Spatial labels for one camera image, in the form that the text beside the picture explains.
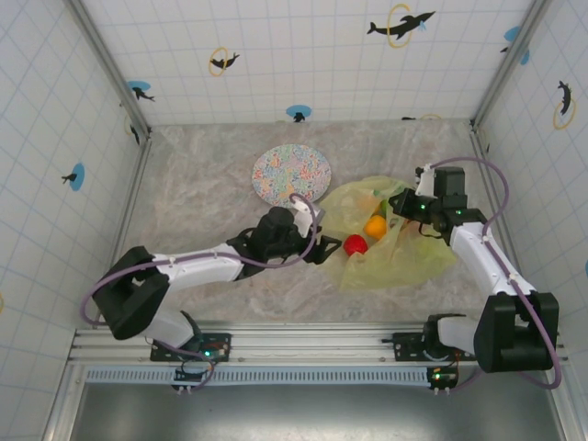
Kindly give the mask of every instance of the round plate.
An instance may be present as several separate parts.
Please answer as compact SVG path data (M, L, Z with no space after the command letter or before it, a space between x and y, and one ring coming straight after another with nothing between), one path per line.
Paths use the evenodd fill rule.
M265 152L251 178L255 192L268 204L290 208L288 196L300 193L313 201L331 183L331 166L322 153L308 145L284 144Z

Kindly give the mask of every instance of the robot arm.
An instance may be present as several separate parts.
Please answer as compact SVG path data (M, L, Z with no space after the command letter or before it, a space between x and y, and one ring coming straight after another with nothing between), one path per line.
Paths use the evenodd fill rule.
M518 274L497 246L492 231L484 227L486 219L480 210L467 207L463 169L426 167L417 169L417 176L420 182L416 190L406 188L389 199L394 213L433 225L439 238L466 263L480 289L489 294L479 321L459 314L430 316L419 343L422 341L425 351L433 357L435 351L442 357L452 354L454 348L474 354L486 372L551 368L552 359L541 331L531 320L511 279L516 280L532 304L552 344L556 342L559 315L554 296L537 293ZM286 261L299 254L298 259L303 257L307 263L324 262L341 242L327 236L318 241L315 234L309 237L312 218L318 229L322 212L301 201L294 200L293 205L296 216L287 209L272 208L255 228L209 250L163 255L149 254L142 246L130 249L92 296L114 337L123 340L141 334L197 352L198 326L187 313L166 309L162 305L164 297L188 287L254 276L264 267L277 267L267 264L271 259ZM130 268L141 265L148 268L130 272ZM125 270L129 274L106 283L106 277Z
M433 225L439 238L465 262L481 291L489 295L478 322L456 314L429 317L424 326L426 350L446 354L448 348L461 349L475 355L486 372L551 368L540 332L510 281L516 280L555 344L559 305L553 294L537 293L506 258L492 230L484 231L486 219L480 210L468 209L462 168L427 166L416 174L416 190L406 188L390 198L394 213Z
M341 246L341 241L309 235L311 208L317 225L324 214L314 205L292 201L297 211L274 207L255 228L242 231L209 250L187 254L149 254L142 246L131 248L105 277L137 265L151 267L120 277L99 289L93 299L119 340L144 335L172 347L198 351L200 330L184 311L167 309L164 298L179 290L211 282L231 282L251 277L264 270L267 262L306 253L303 260L319 265ZM153 263L164 262L154 266Z

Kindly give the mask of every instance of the white tiled wall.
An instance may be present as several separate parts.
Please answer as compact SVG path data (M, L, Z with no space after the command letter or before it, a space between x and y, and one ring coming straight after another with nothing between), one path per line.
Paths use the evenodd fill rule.
M399 6L391 26L435 14L400 49L367 35L387 26L391 0L85 3L125 77L151 85L155 102L139 102L157 125L292 120L296 104L310 120L471 118L531 0L404 2L411 12ZM219 47L240 57L215 77Z
M580 414L588 406L588 2L556 0L484 128L490 158L506 172L506 219L523 273L560 302L560 331L577 374L568 381ZM567 117L554 112L571 88Z
M62 0L0 1L0 439L38 439L138 147ZM85 181L62 183L77 163Z

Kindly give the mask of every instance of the yellow plastic bag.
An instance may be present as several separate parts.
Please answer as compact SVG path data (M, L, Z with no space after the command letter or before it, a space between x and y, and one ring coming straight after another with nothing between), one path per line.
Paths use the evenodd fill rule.
M366 239L365 254L347 256L343 248L321 265L340 289L374 289L417 285L443 273L456 257L442 240L423 237L417 222L396 216L386 204L386 235L379 241L366 236L364 225L382 200L401 193L407 184L386 176L373 176L338 187L320 204L326 211L322 232L344 241L351 234ZM437 235L428 226L424 234Z

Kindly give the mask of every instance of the orange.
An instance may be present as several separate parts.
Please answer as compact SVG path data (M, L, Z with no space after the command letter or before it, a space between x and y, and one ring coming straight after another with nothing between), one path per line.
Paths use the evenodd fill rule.
M378 241L384 237L386 230L386 220L379 214L372 216L364 226L364 233Z

